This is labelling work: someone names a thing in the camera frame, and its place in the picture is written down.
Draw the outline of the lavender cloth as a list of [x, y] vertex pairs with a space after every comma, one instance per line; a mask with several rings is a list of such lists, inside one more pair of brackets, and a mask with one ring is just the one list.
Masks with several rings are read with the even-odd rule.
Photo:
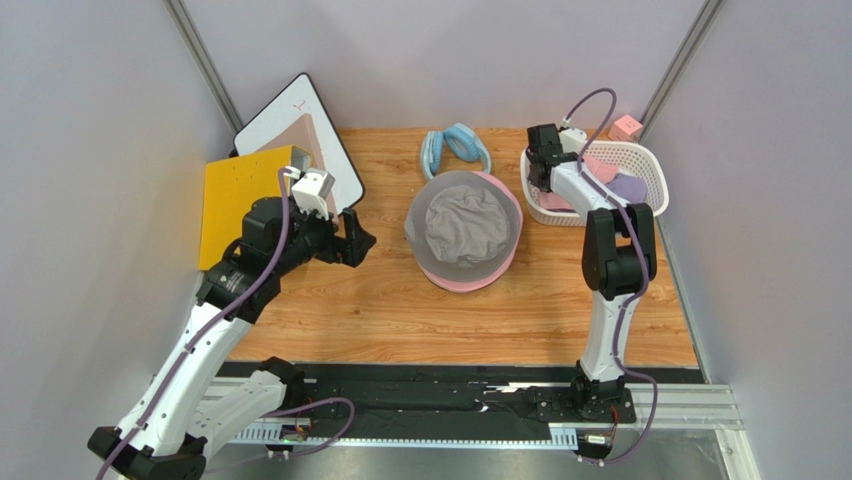
[[647, 183], [638, 177], [618, 173], [606, 184], [607, 188], [627, 203], [644, 203], [648, 194]]

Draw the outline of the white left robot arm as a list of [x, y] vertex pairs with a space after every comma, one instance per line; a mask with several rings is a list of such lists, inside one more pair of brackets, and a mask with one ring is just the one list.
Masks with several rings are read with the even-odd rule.
[[146, 392], [116, 426], [97, 428], [89, 450], [125, 479], [199, 479], [208, 461], [258, 418], [292, 417], [309, 428], [305, 374], [277, 357], [263, 361], [208, 408], [200, 401], [236, 344], [280, 293], [281, 278], [311, 261], [359, 266], [376, 238], [352, 208], [337, 226], [293, 198], [255, 201], [241, 235], [204, 276], [184, 333]]

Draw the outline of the pink cloth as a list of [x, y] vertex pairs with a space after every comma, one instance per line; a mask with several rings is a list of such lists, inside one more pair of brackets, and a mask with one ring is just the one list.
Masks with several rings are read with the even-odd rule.
[[[589, 169], [590, 173], [597, 180], [599, 180], [605, 185], [608, 185], [610, 182], [612, 182], [615, 177], [620, 173], [619, 168], [617, 166], [602, 162], [592, 156], [586, 156], [584, 158], [583, 164]], [[538, 194], [537, 203], [541, 208], [549, 211], [573, 211], [573, 207], [567, 200], [552, 192], [544, 192], [540, 190]]]

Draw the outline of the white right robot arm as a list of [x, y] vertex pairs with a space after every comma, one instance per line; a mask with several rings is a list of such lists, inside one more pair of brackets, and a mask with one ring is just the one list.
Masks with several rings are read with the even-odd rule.
[[585, 219], [581, 267], [592, 292], [588, 340], [572, 381], [572, 409], [584, 420], [607, 416], [626, 398], [623, 364], [629, 323], [656, 274], [653, 211], [600, 182], [554, 124], [528, 128], [528, 180], [563, 198]]

